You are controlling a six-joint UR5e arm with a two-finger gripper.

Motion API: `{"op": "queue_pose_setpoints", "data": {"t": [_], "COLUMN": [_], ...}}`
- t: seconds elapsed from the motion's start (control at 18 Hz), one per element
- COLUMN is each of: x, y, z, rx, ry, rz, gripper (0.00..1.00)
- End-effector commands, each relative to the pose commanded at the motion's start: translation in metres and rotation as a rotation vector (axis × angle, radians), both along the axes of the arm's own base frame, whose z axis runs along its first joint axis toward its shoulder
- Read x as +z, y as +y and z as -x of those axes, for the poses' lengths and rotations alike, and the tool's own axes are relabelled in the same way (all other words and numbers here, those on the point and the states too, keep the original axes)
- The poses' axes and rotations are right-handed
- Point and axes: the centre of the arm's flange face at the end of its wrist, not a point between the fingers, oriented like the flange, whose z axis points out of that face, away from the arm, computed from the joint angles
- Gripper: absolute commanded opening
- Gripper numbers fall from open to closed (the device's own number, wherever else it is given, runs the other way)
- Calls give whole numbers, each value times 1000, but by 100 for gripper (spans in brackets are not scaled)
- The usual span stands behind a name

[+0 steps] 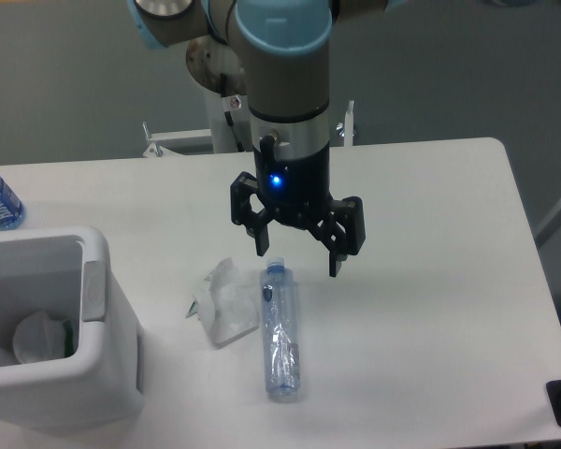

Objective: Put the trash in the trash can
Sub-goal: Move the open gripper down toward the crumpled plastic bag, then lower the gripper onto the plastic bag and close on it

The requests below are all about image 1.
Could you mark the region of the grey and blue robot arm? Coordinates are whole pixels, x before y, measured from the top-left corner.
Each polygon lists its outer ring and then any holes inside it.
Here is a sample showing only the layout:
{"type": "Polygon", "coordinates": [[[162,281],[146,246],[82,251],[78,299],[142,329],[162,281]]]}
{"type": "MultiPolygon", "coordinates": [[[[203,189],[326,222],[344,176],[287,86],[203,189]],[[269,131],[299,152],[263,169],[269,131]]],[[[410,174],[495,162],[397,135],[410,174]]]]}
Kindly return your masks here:
{"type": "Polygon", "coordinates": [[[271,222],[306,230],[329,252],[336,276],[366,238],[361,198],[330,192],[329,38],[333,26],[387,1],[131,1],[130,14],[154,48],[210,37],[244,73],[255,172],[230,188],[231,219],[256,252],[271,222]]]}

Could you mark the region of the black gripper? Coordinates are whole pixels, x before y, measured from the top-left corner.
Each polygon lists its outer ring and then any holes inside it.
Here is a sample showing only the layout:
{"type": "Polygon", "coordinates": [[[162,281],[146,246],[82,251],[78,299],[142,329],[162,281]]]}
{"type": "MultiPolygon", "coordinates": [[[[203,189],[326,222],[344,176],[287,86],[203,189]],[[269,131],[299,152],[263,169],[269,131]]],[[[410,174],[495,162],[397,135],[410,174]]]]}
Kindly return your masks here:
{"type": "Polygon", "coordinates": [[[245,227],[258,256],[269,248],[267,226],[272,219],[308,229],[328,251],[329,276],[337,277],[341,264],[350,255],[358,255],[366,240],[363,201],[359,196],[335,199],[330,195],[327,146],[292,160],[277,158],[274,150],[272,139],[261,140],[254,152],[256,178],[243,171],[232,182],[231,221],[245,227]],[[251,203],[256,195],[264,205],[258,212],[251,203]]]}

